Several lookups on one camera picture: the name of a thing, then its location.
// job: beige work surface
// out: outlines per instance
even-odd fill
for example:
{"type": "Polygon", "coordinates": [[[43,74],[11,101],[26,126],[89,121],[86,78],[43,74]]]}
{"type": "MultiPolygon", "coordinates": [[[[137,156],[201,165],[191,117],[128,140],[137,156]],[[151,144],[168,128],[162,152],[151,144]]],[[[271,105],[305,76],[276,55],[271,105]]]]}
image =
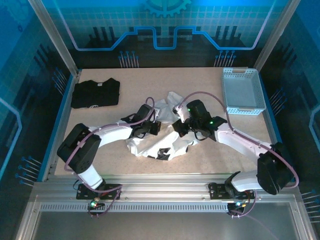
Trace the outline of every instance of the beige work surface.
{"type": "MultiPolygon", "coordinates": [[[[221,75],[222,68],[217,67],[84,69],[80,82],[118,80],[119,103],[117,106],[72,109],[65,136],[78,123],[88,127],[115,123],[136,113],[147,97],[151,96],[156,101],[167,99],[170,91],[183,97],[195,91],[206,91],[222,100],[221,75]]],[[[198,94],[189,98],[190,101],[195,99],[203,101],[212,116],[226,118],[223,108],[212,97],[198,94]]],[[[240,131],[270,142],[262,113],[259,116],[230,115],[230,120],[240,131]]],[[[100,174],[217,174],[256,168],[245,156],[211,139],[190,146],[187,154],[170,161],[136,157],[129,152],[125,141],[119,140],[100,147],[93,165],[100,174]]],[[[64,171],[64,162],[59,159],[55,175],[68,174],[64,171]]]]}

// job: plastic basket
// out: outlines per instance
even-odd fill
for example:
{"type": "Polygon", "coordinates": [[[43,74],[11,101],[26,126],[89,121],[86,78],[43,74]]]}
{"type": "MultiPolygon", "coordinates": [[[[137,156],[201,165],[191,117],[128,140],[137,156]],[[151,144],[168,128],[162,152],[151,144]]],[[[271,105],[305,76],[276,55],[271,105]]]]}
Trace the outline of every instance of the plastic basket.
{"type": "Polygon", "coordinates": [[[266,109],[256,69],[225,67],[221,82],[223,101],[229,114],[259,115],[266,109]]]}

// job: robotic arm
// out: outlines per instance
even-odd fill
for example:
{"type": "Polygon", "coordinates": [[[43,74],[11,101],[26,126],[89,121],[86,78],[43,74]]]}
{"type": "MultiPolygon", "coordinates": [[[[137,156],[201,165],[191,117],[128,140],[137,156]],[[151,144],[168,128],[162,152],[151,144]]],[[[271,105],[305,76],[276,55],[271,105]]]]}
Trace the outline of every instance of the robotic arm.
{"type": "MultiPolygon", "coordinates": [[[[91,189],[105,190],[105,181],[92,164],[98,148],[118,140],[126,140],[133,137],[143,138],[146,134],[157,135],[160,131],[161,123],[155,121],[156,110],[153,110],[147,120],[140,124],[135,124],[146,118],[150,111],[152,111],[152,108],[144,104],[137,113],[121,118],[117,124],[112,124],[110,127],[92,134],[75,153],[68,164],[69,167],[91,189]]],[[[97,128],[87,127],[82,123],[77,124],[58,148],[57,155],[66,163],[81,141],[97,128]]]]}
{"type": "Polygon", "coordinates": [[[175,111],[180,116],[180,120],[173,124],[173,128],[183,137],[188,132],[201,133],[204,137],[201,140],[210,138],[215,142],[225,144],[239,153],[247,156],[256,165],[257,170],[248,172],[235,172],[224,184],[225,191],[231,198],[242,196],[247,190],[263,189],[267,193],[276,195],[293,178],[293,174],[287,166],[268,150],[261,147],[272,148],[282,157],[288,159],[289,155],[282,145],[276,143],[271,145],[236,130],[231,129],[228,122],[219,117],[211,117],[210,113],[200,100],[188,103],[187,110],[175,111]]]}

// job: speckled tabletop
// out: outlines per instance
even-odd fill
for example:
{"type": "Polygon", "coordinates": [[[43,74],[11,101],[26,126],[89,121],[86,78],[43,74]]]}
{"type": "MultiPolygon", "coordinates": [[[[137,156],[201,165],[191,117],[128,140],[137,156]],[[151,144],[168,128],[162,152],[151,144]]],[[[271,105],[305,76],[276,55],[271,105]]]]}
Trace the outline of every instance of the speckled tabletop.
{"type": "MultiPolygon", "coordinates": [[[[102,126],[114,123],[120,118],[136,113],[151,96],[156,101],[167,99],[168,92],[185,97],[195,91],[206,91],[222,100],[222,68],[127,68],[127,69],[83,69],[80,82],[94,80],[104,82],[114,78],[120,82],[120,97],[117,106],[72,109],[65,136],[72,128],[83,123],[86,126],[102,126]]],[[[200,99],[212,116],[226,118],[220,104],[212,97],[195,95],[191,100],[200,99]]],[[[230,115],[232,125],[256,139],[270,142],[262,113],[258,116],[230,115]]],[[[124,140],[100,147],[96,153],[94,167],[100,174],[220,174],[255,169],[245,156],[221,143],[207,139],[190,146],[188,153],[170,161],[131,154],[124,140]]],[[[59,159],[55,175],[70,173],[64,171],[64,162],[59,159]]]]}

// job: folded black t-shirt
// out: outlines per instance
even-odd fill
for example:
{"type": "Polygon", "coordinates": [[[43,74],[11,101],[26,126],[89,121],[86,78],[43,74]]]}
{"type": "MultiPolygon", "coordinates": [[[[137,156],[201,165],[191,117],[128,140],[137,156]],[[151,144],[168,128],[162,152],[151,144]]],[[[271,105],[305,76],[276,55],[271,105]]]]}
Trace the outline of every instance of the folded black t-shirt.
{"type": "Polygon", "coordinates": [[[113,106],[119,102],[120,82],[109,78],[105,82],[93,80],[77,83],[72,94],[74,109],[113,106]]]}

